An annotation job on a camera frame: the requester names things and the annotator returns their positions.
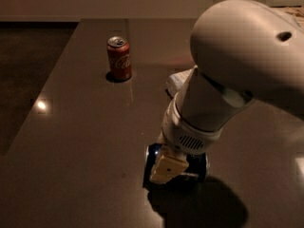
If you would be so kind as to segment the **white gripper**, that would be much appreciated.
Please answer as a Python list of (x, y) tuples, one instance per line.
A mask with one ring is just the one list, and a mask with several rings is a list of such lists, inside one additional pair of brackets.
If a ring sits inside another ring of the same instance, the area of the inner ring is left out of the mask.
[[(176, 107), (176, 101), (172, 100), (163, 115), (159, 142), (186, 155), (201, 155), (219, 139), (220, 134), (221, 129), (207, 132), (191, 126), (182, 118)], [(176, 158), (160, 153), (152, 167), (149, 180), (156, 184), (168, 183), (184, 172), (188, 166), (185, 156)]]

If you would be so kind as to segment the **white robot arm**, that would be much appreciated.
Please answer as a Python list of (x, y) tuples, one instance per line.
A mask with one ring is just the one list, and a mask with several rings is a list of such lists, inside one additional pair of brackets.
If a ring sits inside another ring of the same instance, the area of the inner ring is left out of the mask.
[(304, 116), (304, 30), (291, 15), (257, 1), (222, 1), (200, 16), (190, 48), (195, 65), (147, 149), (147, 182), (203, 181), (206, 149), (253, 100)]

